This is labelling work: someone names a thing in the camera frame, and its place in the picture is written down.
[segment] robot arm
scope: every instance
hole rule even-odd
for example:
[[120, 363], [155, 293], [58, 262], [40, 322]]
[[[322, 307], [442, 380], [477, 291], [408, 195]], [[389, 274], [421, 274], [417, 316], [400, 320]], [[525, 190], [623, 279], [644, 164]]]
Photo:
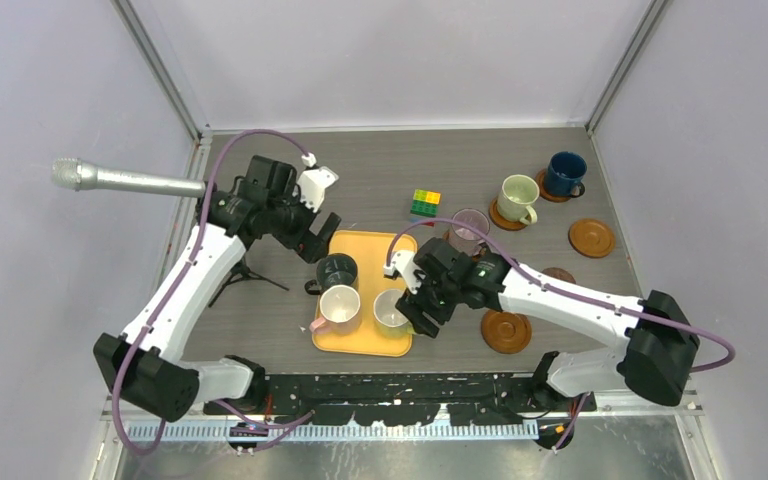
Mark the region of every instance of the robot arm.
[[122, 398], [170, 422], [198, 402], [229, 399], [244, 410], [260, 403], [266, 382], [259, 365], [234, 356], [211, 362], [182, 362], [181, 357], [211, 295], [254, 240], [270, 234], [307, 263], [325, 256], [340, 217], [330, 214], [318, 234], [309, 229], [325, 190], [338, 177], [314, 163], [296, 181], [291, 165], [255, 156], [246, 175], [235, 179], [231, 192], [214, 192], [210, 205], [199, 205], [209, 210], [195, 261], [189, 257], [198, 225], [149, 303], [118, 337], [102, 334], [93, 348], [109, 389], [131, 347], [129, 341], [139, 335], [181, 270], [191, 263], [128, 366]]
[[616, 308], [611, 311], [559, 295], [530, 282], [498, 254], [485, 253], [473, 260], [439, 238], [426, 242], [416, 254], [396, 252], [384, 273], [404, 277], [407, 289], [396, 307], [417, 333], [432, 338], [439, 332], [437, 324], [445, 324], [455, 307], [464, 303], [474, 309], [533, 315], [605, 345], [583, 353], [545, 354], [533, 379], [534, 400], [542, 406], [552, 408], [563, 398], [585, 392], [626, 387], [655, 403], [679, 403], [698, 338], [619, 311], [625, 307], [688, 324], [672, 297], [657, 291], [646, 300], [611, 295], [548, 278], [524, 264], [520, 267], [570, 296], [604, 300]]

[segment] metal floor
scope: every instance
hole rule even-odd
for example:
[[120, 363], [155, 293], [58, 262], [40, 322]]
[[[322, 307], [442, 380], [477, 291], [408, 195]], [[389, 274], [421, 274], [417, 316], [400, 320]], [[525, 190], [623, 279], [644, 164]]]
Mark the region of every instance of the metal floor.
[[[322, 165], [340, 176], [337, 186], [328, 193], [325, 213], [337, 212], [343, 218], [342, 229], [393, 233], [408, 223], [414, 189], [441, 192], [441, 216], [451, 216], [467, 207], [486, 210], [505, 177], [515, 173], [534, 177], [554, 153], [576, 152], [588, 164], [584, 179], [587, 192], [583, 197], [562, 204], [540, 199], [535, 204], [537, 224], [520, 232], [505, 232], [494, 226], [490, 234], [517, 259], [538, 270], [561, 267], [571, 272], [580, 285], [616, 294], [637, 294], [605, 181], [583, 128], [294, 136], [316, 154]], [[214, 137], [208, 172], [228, 138]], [[254, 154], [286, 162], [299, 159], [298, 151], [280, 139], [250, 137], [232, 149], [220, 171], [220, 187], [229, 188], [235, 175], [244, 174]], [[602, 220], [613, 228], [617, 246], [608, 257], [589, 259], [570, 246], [569, 226], [585, 217]], [[439, 236], [445, 228], [419, 227], [412, 234], [421, 245], [432, 231]], [[516, 355], [499, 354], [481, 338], [479, 325], [484, 311], [461, 306], [436, 339], [414, 337], [413, 347], [404, 357], [326, 353], [317, 350], [310, 333], [300, 328], [313, 320], [316, 298], [306, 295], [302, 286], [312, 278], [314, 265], [303, 263], [272, 238], [256, 242], [246, 259], [252, 270], [286, 284], [291, 291], [284, 292], [265, 282], [229, 287], [196, 323], [185, 360], [215, 360], [234, 354], [260, 363], [270, 373], [530, 371], [544, 352], [577, 352], [598, 346], [583, 335], [531, 318], [531, 344]]]
[[[676, 417], [582, 417], [576, 437], [557, 456], [527, 440], [285, 443], [241, 457], [229, 455], [227, 444], [163, 444], [146, 460], [123, 456], [116, 478], [188, 472], [186, 478], [205, 480], [694, 478]], [[137, 474], [141, 461], [145, 471]]]

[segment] gray tabletop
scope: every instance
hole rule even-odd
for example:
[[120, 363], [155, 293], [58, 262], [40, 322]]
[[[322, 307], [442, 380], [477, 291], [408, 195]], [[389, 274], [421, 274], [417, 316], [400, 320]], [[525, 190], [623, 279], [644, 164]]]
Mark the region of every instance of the gray tabletop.
[[[486, 211], [508, 175], [534, 177], [554, 153], [576, 152], [588, 164], [584, 196], [561, 204], [539, 199], [537, 224], [520, 232], [493, 226], [490, 234], [533, 268], [561, 267], [580, 285], [638, 294], [600, 166], [582, 128], [329, 132], [294, 137], [316, 154], [321, 165], [340, 176], [328, 192], [324, 212], [339, 214], [341, 229], [372, 232], [395, 233], [404, 228], [417, 188], [442, 193], [441, 216], [450, 217], [467, 207]], [[214, 138], [208, 171], [228, 138]], [[218, 177], [220, 188], [229, 188], [235, 175], [244, 174], [255, 154], [299, 162], [297, 151], [286, 142], [251, 137], [231, 150]], [[314, 230], [325, 216], [320, 215]], [[613, 228], [617, 245], [609, 256], [590, 259], [572, 249], [567, 232], [581, 218], [596, 218]], [[445, 229], [443, 225], [419, 227], [412, 234], [421, 245]], [[215, 360], [234, 354], [271, 373], [530, 371], [547, 351], [579, 352], [599, 346], [583, 335], [530, 317], [534, 333], [528, 347], [514, 355], [500, 354], [481, 337], [485, 311], [461, 306], [436, 339], [415, 336], [403, 357], [322, 352], [314, 347], [310, 333], [300, 328], [313, 320], [316, 308], [316, 298], [302, 288], [312, 278], [314, 265], [266, 237], [253, 245], [246, 260], [253, 271], [287, 285], [290, 292], [265, 282], [230, 286], [196, 324], [184, 359]]]

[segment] pink mug handle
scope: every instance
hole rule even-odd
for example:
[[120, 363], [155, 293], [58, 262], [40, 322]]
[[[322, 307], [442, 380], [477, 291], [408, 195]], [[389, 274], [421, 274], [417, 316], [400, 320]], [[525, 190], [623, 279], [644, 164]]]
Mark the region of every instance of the pink mug handle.
[[325, 317], [319, 317], [310, 322], [310, 331], [313, 333], [328, 333], [329, 330], [331, 330], [331, 324], [325, 320]]

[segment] brown coaster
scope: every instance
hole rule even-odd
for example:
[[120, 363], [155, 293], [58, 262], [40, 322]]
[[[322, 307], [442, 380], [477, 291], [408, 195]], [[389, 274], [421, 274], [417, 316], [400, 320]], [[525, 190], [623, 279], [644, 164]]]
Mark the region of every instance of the brown coaster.
[[540, 196], [543, 197], [546, 200], [549, 200], [550, 202], [555, 203], [563, 203], [569, 200], [572, 197], [556, 197], [552, 195], [551, 193], [546, 191], [546, 188], [543, 187], [543, 180], [546, 178], [546, 169], [540, 170], [540, 173], [537, 174], [537, 178], [534, 179], [534, 181], [537, 182], [537, 185], [540, 186]]
[[493, 199], [493, 203], [490, 204], [490, 220], [493, 222], [494, 225], [501, 228], [502, 230], [507, 230], [509, 232], [516, 232], [517, 230], [522, 230], [523, 228], [527, 227], [528, 225], [524, 223], [519, 222], [512, 222], [508, 220], [507, 218], [503, 217], [501, 213], [499, 213], [499, 210], [496, 209], [496, 202], [497, 199]]
[[607, 257], [616, 245], [611, 227], [592, 218], [583, 218], [573, 223], [569, 240], [575, 251], [590, 258]]
[[531, 322], [522, 314], [488, 310], [481, 320], [481, 336], [499, 353], [517, 353], [531, 341]]
[[557, 278], [562, 282], [575, 283], [575, 277], [573, 277], [571, 273], [564, 270], [563, 268], [558, 268], [558, 267], [544, 268], [543, 272], [541, 273], [543, 273], [543, 275], [548, 275], [552, 278]]

